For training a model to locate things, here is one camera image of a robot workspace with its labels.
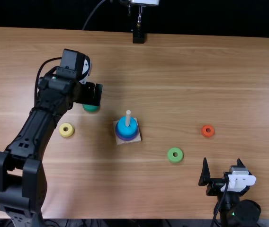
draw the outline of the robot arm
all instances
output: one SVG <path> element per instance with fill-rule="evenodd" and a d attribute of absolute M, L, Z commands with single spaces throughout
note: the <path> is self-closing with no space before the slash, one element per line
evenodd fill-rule
<path fill-rule="evenodd" d="M 40 78 L 35 106 L 23 128 L 0 152 L 0 210 L 16 227 L 44 226 L 41 207 L 47 182 L 42 159 L 61 117 L 74 102 L 100 105 L 102 85 L 86 82 L 90 67 L 86 55 L 65 49 L 60 66 Z M 7 172 L 15 168 L 22 169 L 22 176 Z"/>
<path fill-rule="evenodd" d="M 216 215 L 220 212 L 222 227 L 255 227 L 261 207 L 254 201 L 243 200 L 243 196 L 254 185 L 256 177 L 248 171 L 240 159 L 236 166 L 231 166 L 229 172 L 224 172 L 223 178 L 211 178 L 207 159 L 204 158 L 199 186 L 206 186 L 206 195 L 217 196 L 218 203 L 214 209 L 211 227 L 217 223 Z"/>

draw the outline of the wood grain surface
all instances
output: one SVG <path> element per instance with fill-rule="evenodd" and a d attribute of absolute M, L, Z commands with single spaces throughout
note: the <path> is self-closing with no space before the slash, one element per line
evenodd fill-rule
<path fill-rule="evenodd" d="M 57 128 L 49 141 L 44 218 L 211 218 L 216 198 L 197 185 L 204 157 L 213 177 L 240 158 L 257 177 L 244 198 L 269 218 L 269 39 L 148 34 L 132 44 L 130 33 L 0 28 L 0 151 L 33 107 L 40 65 L 64 48 L 87 54 L 90 81 L 104 87 L 98 113 L 74 105 L 59 124 L 75 134 Z M 143 140 L 117 146 L 112 122 L 127 109 Z M 171 147 L 184 152 L 177 165 Z"/>

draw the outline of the black cable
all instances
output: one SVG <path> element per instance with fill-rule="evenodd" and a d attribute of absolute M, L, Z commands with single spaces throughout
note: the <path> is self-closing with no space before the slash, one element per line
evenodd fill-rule
<path fill-rule="evenodd" d="M 89 16 L 87 17 L 85 24 L 83 25 L 82 31 L 85 30 L 86 25 L 88 24 L 90 18 L 92 17 L 92 15 L 95 13 L 95 11 L 99 8 L 100 5 L 102 5 L 106 0 L 102 0 L 98 3 L 98 5 L 95 6 L 95 8 L 92 10 L 92 12 L 89 14 Z"/>
<path fill-rule="evenodd" d="M 42 71 L 43 67 L 44 67 L 47 63 L 49 63 L 49 62 L 51 62 L 51 61 L 60 60 L 60 59 L 62 59 L 62 57 L 49 59 L 49 60 L 45 61 L 45 62 L 40 66 L 39 71 L 38 71 L 38 73 L 37 73 L 37 75 L 36 75 L 36 82 L 35 82 L 35 103 L 34 103 L 34 105 L 36 104 L 36 98 L 37 98 L 37 93 L 38 93 L 38 82 L 39 82 L 40 74 L 41 74 L 41 71 Z"/>
<path fill-rule="evenodd" d="M 214 207 L 214 215 L 215 215 L 215 209 L 216 209 L 217 205 L 218 205 L 218 203 L 216 203 L 216 205 L 215 205 L 215 207 Z M 221 227 L 221 223 L 218 222 L 217 219 L 215 219 L 215 225 L 216 225 L 217 227 Z"/>
<path fill-rule="evenodd" d="M 66 225 L 65 225 L 65 227 L 67 227 L 67 224 L 68 224 L 68 222 L 69 222 L 69 219 L 67 219 L 67 222 L 66 222 Z"/>
<path fill-rule="evenodd" d="M 217 219 L 215 220 L 215 225 L 218 226 L 218 227 L 221 227 L 221 224 L 218 222 Z"/>
<path fill-rule="evenodd" d="M 52 223 L 56 224 L 56 225 L 57 225 L 57 227 L 60 227 L 60 225 L 59 225 L 57 222 L 55 222 L 55 221 L 53 221 L 53 220 L 51 220 L 51 219 L 46 219 L 46 220 L 45 220 L 45 224 L 47 224 L 47 221 L 49 221 L 49 222 L 52 222 Z"/>
<path fill-rule="evenodd" d="M 167 225 L 168 225 L 169 227 L 171 227 L 171 223 L 170 223 L 167 219 L 164 219 L 164 220 L 166 221 Z"/>
<path fill-rule="evenodd" d="M 215 211 L 214 217 L 212 218 L 210 227 L 214 227 L 216 216 L 218 215 L 218 212 L 219 212 L 219 210 L 220 210 L 220 208 L 221 208 L 221 206 L 222 206 L 222 204 L 223 204 L 223 202 L 224 202 L 225 195 L 226 195 L 227 190 L 228 190 L 228 184 L 229 184 L 229 179 L 227 178 L 227 180 L 226 180 L 226 187 L 225 187 L 223 196 L 221 197 L 221 201 L 220 201 L 220 203 L 219 203 L 219 205 L 218 205 L 218 207 L 217 207 L 217 209 L 216 209 L 216 211 Z"/>

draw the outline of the toy ring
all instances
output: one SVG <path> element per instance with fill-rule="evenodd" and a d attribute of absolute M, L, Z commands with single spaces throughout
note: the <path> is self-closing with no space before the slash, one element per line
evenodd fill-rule
<path fill-rule="evenodd" d="M 212 137 L 215 134 L 215 129 L 211 125 L 204 125 L 202 127 L 202 135 L 205 137 Z"/>
<path fill-rule="evenodd" d="M 170 148 L 167 157 L 170 162 L 178 163 L 183 159 L 183 152 L 179 148 Z"/>
<path fill-rule="evenodd" d="M 59 132 L 60 132 L 60 135 L 63 137 L 70 137 L 74 132 L 74 128 L 69 123 L 63 123 L 61 124 L 59 128 Z"/>

